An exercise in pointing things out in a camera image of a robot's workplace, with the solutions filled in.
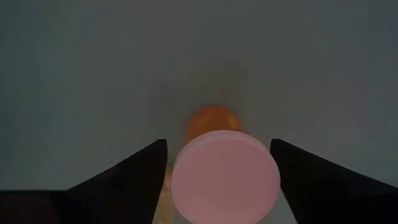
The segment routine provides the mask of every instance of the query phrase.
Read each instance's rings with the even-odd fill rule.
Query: pink disc
[[[176,208],[195,224],[253,224],[277,200],[277,165],[257,139],[237,131],[195,138],[175,163],[171,191]]]

